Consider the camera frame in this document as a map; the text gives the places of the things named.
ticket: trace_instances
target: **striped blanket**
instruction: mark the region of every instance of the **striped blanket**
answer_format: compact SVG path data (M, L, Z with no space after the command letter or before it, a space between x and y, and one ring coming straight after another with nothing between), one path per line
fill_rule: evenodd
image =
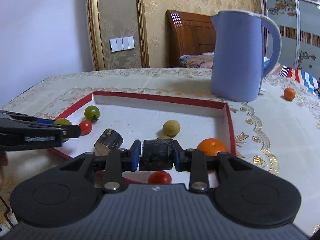
M266 66L268 63L269 59L265 58L264 66ZM320 82L316 78L303 70L293 69L280 64L278 65L279 67L277 67L277 71L273 72L272 74L294 79L299 84L306 86L310 93L320 98Z

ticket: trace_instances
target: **white switch panel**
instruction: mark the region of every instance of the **white switch panel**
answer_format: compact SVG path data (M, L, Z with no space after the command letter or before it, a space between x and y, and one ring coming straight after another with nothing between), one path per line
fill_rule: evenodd
M122 38L123 50L129 49L129 37Z
M118 50L123 50L122 38L116 38Z
M129 40L129 49L134 49L133 37L132 36L128 37L128 40Z
M111 52L119 51L116 39L110 40L110 47L111 47Z

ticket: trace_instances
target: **dark brown cylinder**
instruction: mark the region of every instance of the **dark brown cylinder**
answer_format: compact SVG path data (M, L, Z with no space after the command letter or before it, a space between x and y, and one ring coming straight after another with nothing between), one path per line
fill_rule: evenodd
M119 149L123 143L123 138L112 129L106 129L94 144L97 156L108 155L111 150Z

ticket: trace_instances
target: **floral tablecloth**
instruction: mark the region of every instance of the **floral tablecloth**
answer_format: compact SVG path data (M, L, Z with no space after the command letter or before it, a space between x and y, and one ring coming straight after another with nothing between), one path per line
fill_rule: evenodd
M293 183L302 204L295 224L312 235L320 224L320 100L307 87L281 76L267 76L266 90L253 102L231 102L209 91L210 69L126 69L55 76L36 84L2 109L37 117L55 118L74 102L93 92L116 91L228 102L236 135L237 155ZM292 87L297 96L285 101L283 89ZM21 181L63 160L47 150L8 153L6 183L1 196L8 203ZM2 232L8 224L0 205Z

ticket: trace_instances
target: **headboard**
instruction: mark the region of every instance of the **headboard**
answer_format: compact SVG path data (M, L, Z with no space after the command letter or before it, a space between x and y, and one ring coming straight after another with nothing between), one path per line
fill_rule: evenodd
M183 55L214 51L216 32L208 15L167 10L172 29L170 67L179 66Z

